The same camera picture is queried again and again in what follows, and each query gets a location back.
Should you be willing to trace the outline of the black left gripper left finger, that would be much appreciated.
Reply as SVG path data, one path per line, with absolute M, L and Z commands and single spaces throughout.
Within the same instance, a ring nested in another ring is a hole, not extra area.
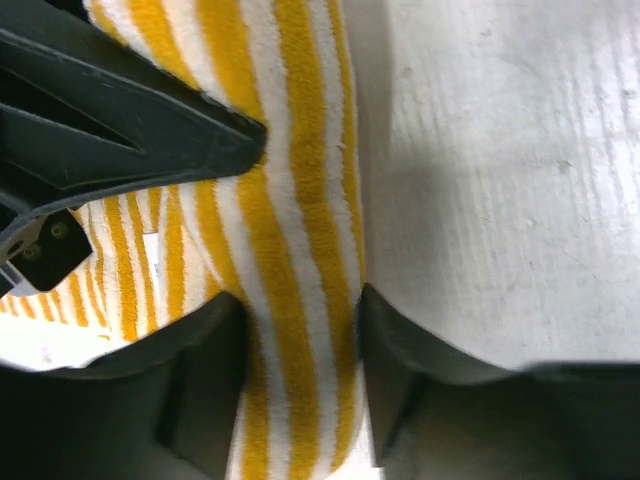
M 247 315 L 221 293 L 79 369 L 1 370 L 5 479 L 222 479 Z

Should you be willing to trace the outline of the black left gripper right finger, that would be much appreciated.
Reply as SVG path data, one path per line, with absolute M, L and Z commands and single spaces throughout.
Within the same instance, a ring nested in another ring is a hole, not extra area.
M 635 479 L 639 368 L 501 368 L 366 286 L 358 309 L 374 463 L 388 479 Z

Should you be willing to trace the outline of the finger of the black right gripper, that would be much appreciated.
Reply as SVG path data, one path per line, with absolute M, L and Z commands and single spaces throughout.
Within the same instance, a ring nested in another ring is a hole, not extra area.
M 241 175 L 266 138 L 90 25 L 79 2 L 3 2 L 2 293 L 50 291 L 90 256 L 80 206 Z

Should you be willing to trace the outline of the yellow white striped towel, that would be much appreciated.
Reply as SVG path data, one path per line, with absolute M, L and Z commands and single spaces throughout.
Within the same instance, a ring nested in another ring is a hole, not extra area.
M 230 179 L 83 206 L 95 256 L 1 303 L 1 353 L 125 346 L 222 291 L 247 306 L 248 382 L 230 479 L 324 479 L 362 424 L 353 313 L 365 279 L 352 62 L 339 1 L 83 1 L 90 22 L 263 122 Z

